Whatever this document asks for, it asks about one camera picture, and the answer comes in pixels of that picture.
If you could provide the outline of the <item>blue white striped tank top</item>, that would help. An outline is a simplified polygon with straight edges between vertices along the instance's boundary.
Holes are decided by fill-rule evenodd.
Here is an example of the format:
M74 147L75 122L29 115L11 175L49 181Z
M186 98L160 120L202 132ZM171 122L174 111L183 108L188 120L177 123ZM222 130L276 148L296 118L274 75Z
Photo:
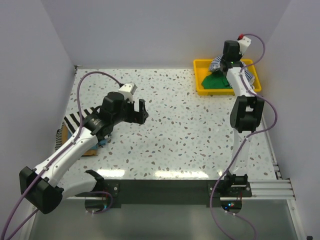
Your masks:
M221 59L222 59L222 55L219 55L211 61L209 68L208 68L208 71L210 73L214 73L214 72L221 72L222 73L221 67L220 67Z

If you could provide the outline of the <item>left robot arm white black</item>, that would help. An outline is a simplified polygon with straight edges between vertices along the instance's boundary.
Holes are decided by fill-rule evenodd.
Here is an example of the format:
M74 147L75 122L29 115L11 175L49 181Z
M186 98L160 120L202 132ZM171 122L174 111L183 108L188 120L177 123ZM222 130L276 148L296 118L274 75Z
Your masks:
M126 122L144 124L149 116L145 100L138 101L139 110L131 93L109 92L104 97L99 113L84 119L74 135L61 148L35 168L25 167L19 173L20 191L23 198L40 212L48 214L62 200L82 193L99 196L104 190L104 178L93 170L87 170L90 179L59 187L58 184L70 167L89 149L111 134L115 125Z

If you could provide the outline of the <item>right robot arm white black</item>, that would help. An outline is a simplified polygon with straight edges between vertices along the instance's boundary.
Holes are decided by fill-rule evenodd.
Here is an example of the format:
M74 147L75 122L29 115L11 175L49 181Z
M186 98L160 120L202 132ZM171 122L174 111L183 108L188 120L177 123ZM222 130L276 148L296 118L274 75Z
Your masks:
M250 81L245 75L241 58L251 45L251 40L239 37L238 40L224 42L220 70L231 85L236 96L229 122L233 128L234 142L232 160L217 192L224 197L238 197L250 190L248 183L248 158L252 136L261 123L265 101L256 96Z

